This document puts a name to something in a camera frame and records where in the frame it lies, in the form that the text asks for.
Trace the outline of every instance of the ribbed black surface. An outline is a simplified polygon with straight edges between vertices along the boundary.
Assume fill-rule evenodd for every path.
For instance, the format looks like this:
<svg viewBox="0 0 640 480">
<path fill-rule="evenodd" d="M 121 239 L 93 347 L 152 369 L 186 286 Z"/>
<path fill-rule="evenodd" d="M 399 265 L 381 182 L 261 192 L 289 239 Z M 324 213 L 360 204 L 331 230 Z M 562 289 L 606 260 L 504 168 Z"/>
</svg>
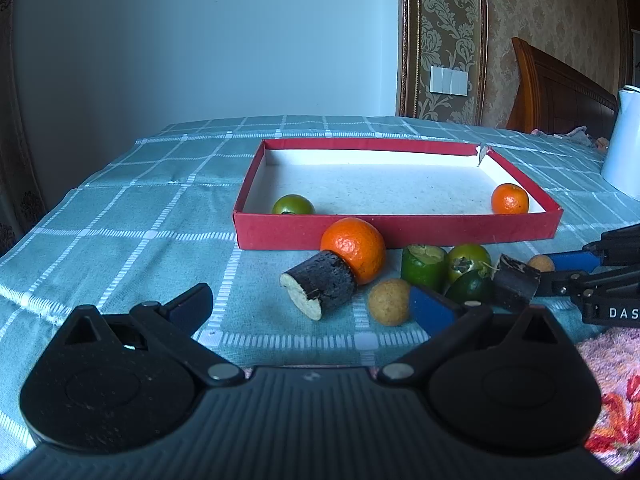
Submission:
<svg viewBox="0 0 640 480">
<path fill-rule="evenodd" d="M 583 449 L 500 458 L 460 444 L 418 395 L 375 383 L 364 368 L 258 368 L 210 391 L 179 430 L 111 456 L 36 448 L 9 480 L 434 479 L 610 480 Z"/>
</svg>

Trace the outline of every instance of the curtain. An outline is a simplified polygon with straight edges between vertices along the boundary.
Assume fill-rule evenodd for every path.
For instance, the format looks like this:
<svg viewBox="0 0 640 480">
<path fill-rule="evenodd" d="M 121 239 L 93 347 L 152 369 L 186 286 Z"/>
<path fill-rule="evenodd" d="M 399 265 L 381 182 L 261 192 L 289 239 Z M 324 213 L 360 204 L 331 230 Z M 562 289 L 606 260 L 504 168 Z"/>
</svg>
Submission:
<svg viewBox="0 0 640 480">
<path fill-rule="evenodd" d="M 0 0 L 0 256 L 45 213 L 18 108 L 12 10 L 13 0 Z"/>
</svg>

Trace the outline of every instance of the light blue wall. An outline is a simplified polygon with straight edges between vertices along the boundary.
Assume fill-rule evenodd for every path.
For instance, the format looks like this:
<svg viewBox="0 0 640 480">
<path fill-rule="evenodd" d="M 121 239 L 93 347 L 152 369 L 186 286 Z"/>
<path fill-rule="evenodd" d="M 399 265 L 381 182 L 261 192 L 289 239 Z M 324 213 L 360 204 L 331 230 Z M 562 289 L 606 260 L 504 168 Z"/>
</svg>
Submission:
<svg viewBox="0 0 640 480">
<path fill-rule="evenodd" d="M 14 51 L 53 206 L 169 123 L 394 115 L 398 0 L 15 0 Z"/>
</svg>

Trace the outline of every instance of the orange fruit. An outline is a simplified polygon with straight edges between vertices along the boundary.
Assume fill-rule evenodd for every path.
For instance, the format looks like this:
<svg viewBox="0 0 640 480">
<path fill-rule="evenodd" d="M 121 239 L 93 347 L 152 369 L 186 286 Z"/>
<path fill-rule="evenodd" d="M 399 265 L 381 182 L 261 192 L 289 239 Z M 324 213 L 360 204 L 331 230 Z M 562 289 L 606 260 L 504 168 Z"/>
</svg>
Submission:
<svg viewBox="0 0 640 480">
<path fill-rule="evenodd" d="M 500 184 L 491 195 L 491 209 L 502 215 L 527 213 L 529 195 L 515 184 Z"/>
<path fill-rule="evenodd" d="M 386 247 L 380 232 L 359 218 L 343 218 L 322 234 L 321 251 L 331 251 L 351 267 L 359 285 L 372 282 L 385 265 Z"/>
</svg>

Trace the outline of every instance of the light switch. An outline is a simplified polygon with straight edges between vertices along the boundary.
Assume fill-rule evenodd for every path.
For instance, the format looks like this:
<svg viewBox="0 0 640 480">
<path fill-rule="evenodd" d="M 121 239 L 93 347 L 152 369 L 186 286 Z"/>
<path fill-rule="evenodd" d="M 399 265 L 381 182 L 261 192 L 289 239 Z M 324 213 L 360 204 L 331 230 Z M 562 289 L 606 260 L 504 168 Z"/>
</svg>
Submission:
<svg viewBox="0 0 640 480">
<path fill-rule="evenodd" d="M 429 90 L 434 94 L 467 95 L 467 72 L 442 66 L 431 67 Z"/>
</svg>

